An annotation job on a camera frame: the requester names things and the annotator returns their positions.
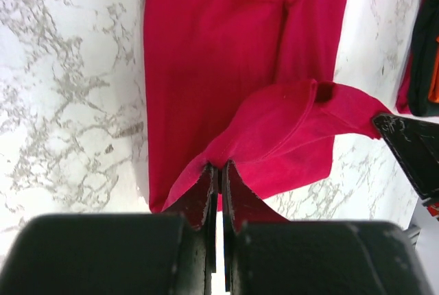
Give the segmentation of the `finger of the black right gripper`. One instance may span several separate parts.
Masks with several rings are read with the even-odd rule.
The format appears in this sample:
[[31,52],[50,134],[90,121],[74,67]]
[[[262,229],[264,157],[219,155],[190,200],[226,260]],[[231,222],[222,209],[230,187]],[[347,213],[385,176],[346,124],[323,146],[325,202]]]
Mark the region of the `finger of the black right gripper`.
[[419,197],[437,199],[438,124],[386,113],[373,123]]

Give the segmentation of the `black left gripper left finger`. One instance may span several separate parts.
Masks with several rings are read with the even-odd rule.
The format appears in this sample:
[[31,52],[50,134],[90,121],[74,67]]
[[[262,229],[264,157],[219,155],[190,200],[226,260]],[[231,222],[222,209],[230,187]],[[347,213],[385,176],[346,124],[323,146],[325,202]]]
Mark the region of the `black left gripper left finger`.
[[11,294],[210,294],[217,170],[158,214],[34,218],[9,255]]

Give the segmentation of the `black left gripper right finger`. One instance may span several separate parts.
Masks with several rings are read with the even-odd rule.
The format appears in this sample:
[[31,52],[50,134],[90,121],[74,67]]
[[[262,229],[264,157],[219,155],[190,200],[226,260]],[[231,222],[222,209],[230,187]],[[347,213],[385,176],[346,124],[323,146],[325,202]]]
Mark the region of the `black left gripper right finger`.
[[222,170],[231,294],[430,294],[407,235],[384,221],[290,221],[229,161]]

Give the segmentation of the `red t shirt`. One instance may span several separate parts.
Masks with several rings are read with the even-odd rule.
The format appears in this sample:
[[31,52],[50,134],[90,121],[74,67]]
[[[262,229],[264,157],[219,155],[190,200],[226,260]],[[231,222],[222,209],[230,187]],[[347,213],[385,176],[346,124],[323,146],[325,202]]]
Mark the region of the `red t shirt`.
[[385,106],[333,81],[346,0],[146,0],[148,204],[232,161],[261,198],[326,178]]

